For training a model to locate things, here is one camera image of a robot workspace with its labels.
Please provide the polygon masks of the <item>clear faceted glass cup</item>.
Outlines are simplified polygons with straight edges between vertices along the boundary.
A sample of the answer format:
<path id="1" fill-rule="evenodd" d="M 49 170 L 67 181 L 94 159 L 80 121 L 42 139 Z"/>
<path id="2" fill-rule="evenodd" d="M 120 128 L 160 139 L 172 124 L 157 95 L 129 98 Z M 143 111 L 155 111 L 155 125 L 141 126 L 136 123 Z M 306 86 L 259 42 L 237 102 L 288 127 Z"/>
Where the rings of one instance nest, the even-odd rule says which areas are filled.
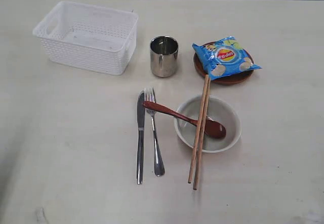
<path id="1" fill-rule="evenodd" d="M 158 77 L 170 77 L 178 69 L 179 45 L 170 36 L 158 36 L 150 42 L 150 69 Z"/>

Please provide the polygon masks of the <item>blue chips bag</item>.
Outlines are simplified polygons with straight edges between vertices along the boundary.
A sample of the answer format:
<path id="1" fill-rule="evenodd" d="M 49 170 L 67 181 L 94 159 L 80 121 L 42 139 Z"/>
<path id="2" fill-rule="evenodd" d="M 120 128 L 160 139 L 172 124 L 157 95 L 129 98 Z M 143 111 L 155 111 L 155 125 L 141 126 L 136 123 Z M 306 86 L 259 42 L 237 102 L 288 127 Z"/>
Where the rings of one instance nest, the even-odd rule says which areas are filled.
<path id="1" fill-rule="evenodd" d="M 192 47 L 210 80 L 262 68 L 252 62 L 234 36 L 201 46 L 193 43 Z"/>

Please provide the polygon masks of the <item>silver table knife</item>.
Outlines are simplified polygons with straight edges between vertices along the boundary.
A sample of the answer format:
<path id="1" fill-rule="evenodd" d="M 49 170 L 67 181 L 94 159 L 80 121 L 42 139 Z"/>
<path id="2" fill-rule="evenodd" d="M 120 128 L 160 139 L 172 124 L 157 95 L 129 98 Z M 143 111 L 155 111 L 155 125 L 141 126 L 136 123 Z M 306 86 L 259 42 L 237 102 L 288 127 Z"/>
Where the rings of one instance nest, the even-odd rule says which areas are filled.
<path id="1" fill-rule="evenodd" d="M 144 125 L 145 125 L 145 108 L 143 102 L 145 93 L 139 94 L 137 102 L 137 123 L 138 123 L 138 149 L 137 149 L 137 184 L 143 183 L 143 165 L 144 165 Z"/>

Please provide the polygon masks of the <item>silver fork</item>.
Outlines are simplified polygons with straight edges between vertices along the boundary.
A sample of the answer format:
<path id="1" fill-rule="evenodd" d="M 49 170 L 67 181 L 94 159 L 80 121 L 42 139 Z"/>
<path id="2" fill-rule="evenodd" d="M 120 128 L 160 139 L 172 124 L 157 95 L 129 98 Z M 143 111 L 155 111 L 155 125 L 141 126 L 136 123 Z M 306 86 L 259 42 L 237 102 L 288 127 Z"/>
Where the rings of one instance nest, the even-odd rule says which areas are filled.
<path id="1" fill-rule="evenodd" d="M 145 101 L 156 103 L 155 92 L 153 87 L 145 88 Z M 154 174 L 156 176 L 163 176 L 165 174 L 165 168 L 163 159 L 161 156 L 158 140 L 157 140 L 157 131 L 155 126 L 155 111 L 146 109 L 146 112 L 151 116 L 152 122 L 152 132 L 153 132 L 153 148 L 154 148 Z"/>

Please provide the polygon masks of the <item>white perforated plastic basket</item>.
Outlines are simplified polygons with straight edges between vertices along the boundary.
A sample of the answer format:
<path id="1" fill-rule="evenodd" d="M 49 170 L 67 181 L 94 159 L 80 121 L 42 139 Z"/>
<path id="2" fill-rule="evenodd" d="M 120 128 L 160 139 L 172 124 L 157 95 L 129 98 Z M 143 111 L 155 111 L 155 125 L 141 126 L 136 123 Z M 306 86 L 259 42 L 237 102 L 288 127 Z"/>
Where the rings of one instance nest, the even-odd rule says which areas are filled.
<path id="1" fill-rule="evenodd" d="M 134 12 L 61 1 L 34 27 L 52 62 L 121 75 L 136 48 Z"/>

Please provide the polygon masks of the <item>brown wooden plate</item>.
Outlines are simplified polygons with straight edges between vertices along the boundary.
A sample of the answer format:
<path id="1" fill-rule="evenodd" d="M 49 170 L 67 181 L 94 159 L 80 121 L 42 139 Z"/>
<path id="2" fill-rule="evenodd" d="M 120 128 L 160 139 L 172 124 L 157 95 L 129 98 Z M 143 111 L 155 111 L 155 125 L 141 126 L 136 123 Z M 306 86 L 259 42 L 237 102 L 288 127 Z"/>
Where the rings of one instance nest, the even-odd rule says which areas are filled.
<path id="1" fill-rule="evenodd" d="M 194 57 L 193 57 L 193 61 L 194 61 L 194 66 L 195 66 L 195 69 L 197 70 L 197 72 L 201 75 L 201 76 L 206 76 L 208 75 L 204 69 L 203 69 L 203 66 L 202 64 L 200 63 L 200 60 L 197 56 L 197 54 L 195 53 L 194 54 Z M 248 72 L 243 72 L 243 73 L 239 73 L 239 74 L 236 74 L 236 75 L 232 75 L 232 76 L 227 76 L 227 77 L 223 77 L 223 78 L 219 78 L 219 79 L 216 79 L 216 80 L 212 80 L 212 82 L 214 83 L 217 83 L 217 84 L 223 84 L 223 85 L 232 85 L 232 84 L 237 84 L 237 83 L 240 83 L 240 82 L 243 82 L 244 80 L 246 80 L 248 77 L 250 77 L 253 73 L 253 71 L 248 71 Z"/>

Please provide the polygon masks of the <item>brown wooden spoon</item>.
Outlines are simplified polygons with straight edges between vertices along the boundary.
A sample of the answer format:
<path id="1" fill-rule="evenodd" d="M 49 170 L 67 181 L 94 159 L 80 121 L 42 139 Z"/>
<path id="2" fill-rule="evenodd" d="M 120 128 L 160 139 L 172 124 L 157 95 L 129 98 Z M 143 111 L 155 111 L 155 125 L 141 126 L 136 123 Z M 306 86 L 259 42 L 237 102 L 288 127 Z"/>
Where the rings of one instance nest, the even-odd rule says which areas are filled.
<path id="1" fill-rule="evenodd" d="M 149 102 L 149 101 L 144 101 L 143 102 L 143 107 L 146 109 L 150 109 L 156 112 L 160 112 L 163 114 L 167 114 L 167 115 L 171 115 L 175 118 L 179 118 L 181 120 L 184 120 L 186 122 L 189 122 L 190 124 L 197 126 L 198 121 L 191 119 L 187 116 L 184 116 L 168 107 L 165 107 L 161 104 L 157 104 L 154 102 Z M 226 128 L 220 124 L 219 122 L 207 119 L 206 120 L 206 125 L 205 125 L 205 133 L 212 137 L 212 138 L 216 138 L 216 139 L 222 139 L 226 136 Z"/>

